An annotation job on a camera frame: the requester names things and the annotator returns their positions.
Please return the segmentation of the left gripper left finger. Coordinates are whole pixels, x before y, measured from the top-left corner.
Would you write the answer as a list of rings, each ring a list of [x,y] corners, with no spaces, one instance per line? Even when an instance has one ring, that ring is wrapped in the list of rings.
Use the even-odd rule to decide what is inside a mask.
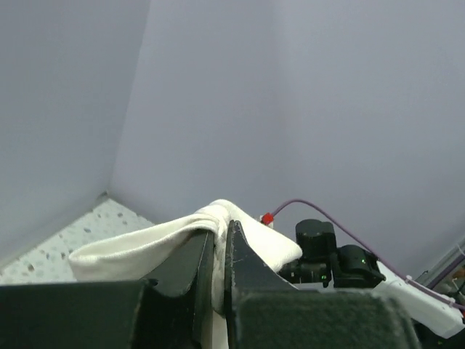
[[[210,348],[214,237],[196,230],[143,279],[132,348]]]

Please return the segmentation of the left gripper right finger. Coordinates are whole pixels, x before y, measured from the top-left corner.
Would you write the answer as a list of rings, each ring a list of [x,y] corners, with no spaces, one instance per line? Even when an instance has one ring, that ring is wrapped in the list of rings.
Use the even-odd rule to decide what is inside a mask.
[[[224,311],[230,348],[288,348],[288,304],[298,290],[251,248],[238,220],[230,222],[225,252]]]

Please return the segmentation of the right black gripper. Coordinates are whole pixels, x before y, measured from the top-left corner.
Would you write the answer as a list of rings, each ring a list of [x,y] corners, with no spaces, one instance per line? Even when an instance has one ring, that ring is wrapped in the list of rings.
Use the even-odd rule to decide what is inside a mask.
[[[302,255],[286,263],[279,276],[292,284],[322,284],[328,287],[332,278],[330,256],[336,252],[333,225],[307,219],[296,224],[295,232]]]

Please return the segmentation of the white t shirt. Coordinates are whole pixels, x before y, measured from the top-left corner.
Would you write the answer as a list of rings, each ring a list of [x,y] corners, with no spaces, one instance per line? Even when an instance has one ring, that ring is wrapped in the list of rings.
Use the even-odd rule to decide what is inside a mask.
[[[230,221],[240,221],[248,245],[273,271],[302,256],[291,239],[261,224],[234,203],[218,199],[195,213],[169,222],[96,241],[73,251],[68,261],[78,281],[120,281],[145,276],[165,261],[195,230],[214,236],[211,283],[213,306],[212,348],[227,348],[227,324],[223,317],[225,250]]]

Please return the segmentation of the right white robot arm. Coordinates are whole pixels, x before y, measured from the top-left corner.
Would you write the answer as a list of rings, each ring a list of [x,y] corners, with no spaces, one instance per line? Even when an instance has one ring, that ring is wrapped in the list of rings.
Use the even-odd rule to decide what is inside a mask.
[[[360,246],[338,247],[330,222],[302,220],[295,231],[302,256],[279,272],[290,283],[370,290],[395,298],[413,320],[441,338],[451,338],[464,330],[463,311],[453,298],[397,276],[374,253]]]

